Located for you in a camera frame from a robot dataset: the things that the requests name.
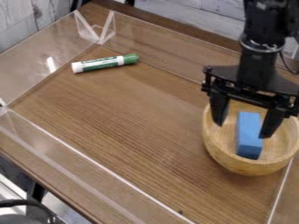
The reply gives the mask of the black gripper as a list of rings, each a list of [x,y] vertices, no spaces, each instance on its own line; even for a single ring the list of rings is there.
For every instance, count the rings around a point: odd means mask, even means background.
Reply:
[[[273,72],[270,82],[263,86],[239,81],[238,66],[206,66],[202,91],[210,97],[214,122],[222,126],[230,109],[230,101],[237,100],[263,108],[261,138],[270,138],[283,120],[299,115],[299,85],[287,80],[278,71]]]

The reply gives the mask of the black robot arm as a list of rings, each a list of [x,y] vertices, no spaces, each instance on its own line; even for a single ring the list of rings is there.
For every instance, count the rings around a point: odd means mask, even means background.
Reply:
[[[210,97],[211,117],[226,121],[233,100],[267,109],[259,131],[270,138],[283,120],[299,115],[299,85],[277,71],[286,39],[299,34],[299,0],[243,0],[246,23],[235,66],[206,66],[201,89]]]

